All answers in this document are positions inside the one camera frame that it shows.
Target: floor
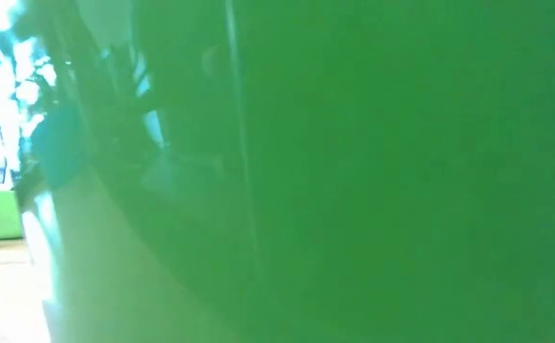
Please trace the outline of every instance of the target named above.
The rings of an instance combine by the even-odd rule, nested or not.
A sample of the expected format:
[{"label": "floor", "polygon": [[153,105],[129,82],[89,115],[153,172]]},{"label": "floor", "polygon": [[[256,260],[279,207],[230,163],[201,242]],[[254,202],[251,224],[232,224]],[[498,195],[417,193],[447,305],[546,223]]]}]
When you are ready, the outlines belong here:
[{"label": "floor", "polygon": [[50,342],[28,249],[0,242],[0,343]]}]

